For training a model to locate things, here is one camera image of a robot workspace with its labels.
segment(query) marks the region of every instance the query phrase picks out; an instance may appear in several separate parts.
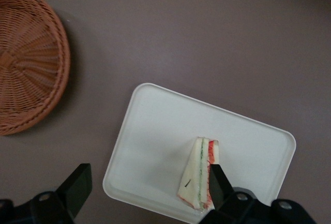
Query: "white tray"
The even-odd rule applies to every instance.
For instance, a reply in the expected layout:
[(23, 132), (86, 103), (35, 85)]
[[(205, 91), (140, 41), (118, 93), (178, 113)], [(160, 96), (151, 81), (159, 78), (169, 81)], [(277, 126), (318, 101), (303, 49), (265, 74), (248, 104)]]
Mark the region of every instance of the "white tray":
[(220, 164), (234, 187), (270, 205), (295, 151), (284, 130), (144, 83), (133, 92), (103, 179), (105, 193), (188, 223), (206, 214), (176, 196), (197, 136), (219, 140)]

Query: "green filling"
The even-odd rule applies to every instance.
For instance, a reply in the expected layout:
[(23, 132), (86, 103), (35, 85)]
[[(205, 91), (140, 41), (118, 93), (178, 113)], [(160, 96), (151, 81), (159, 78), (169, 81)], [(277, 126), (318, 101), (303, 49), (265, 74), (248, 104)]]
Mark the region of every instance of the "green filling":
[(199, 177), (199, 192), (198, 192), (198, 200), (199, 200), (200, 208), (203, 208), (203, 203), (201, 202), (203, 141), (204, 139), (202, 139), (201, 150), (200, 150), (200, 177)]

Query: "brown wicker basket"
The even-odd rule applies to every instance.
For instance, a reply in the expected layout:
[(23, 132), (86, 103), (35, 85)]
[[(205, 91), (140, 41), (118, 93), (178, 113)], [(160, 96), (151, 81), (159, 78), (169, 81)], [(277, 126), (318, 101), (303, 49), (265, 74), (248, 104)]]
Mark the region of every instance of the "brown wicker basket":
[(0, 135), (43, 119), (68, 81), (65, 30), (44, 0), (0, 0)]

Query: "sandwich slice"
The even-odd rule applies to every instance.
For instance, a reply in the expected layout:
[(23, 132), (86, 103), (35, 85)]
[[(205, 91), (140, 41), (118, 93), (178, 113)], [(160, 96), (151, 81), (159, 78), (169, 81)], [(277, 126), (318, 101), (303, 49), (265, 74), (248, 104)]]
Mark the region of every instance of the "sandwich slice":
[(218, 163), (218, 141), (198, 137), (184, 170), (177, 196), (196, 210), (214, 208), (209, 193), (209, 170), (211, 164)]

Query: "table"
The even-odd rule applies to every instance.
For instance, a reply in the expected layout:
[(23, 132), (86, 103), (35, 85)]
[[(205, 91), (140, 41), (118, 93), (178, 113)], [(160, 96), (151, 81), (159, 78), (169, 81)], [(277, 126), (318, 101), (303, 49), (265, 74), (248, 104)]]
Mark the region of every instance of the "table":
[(132, 91), (151, 82), (291, 132), (279, 197), (331, 221), (331, 0), (46, 1), (67, 30), (70, 79), (47, 118), (0, 137), (0, 198), (21, 204), (89, 162), (78, 224), (180, 223), (102, 189)]

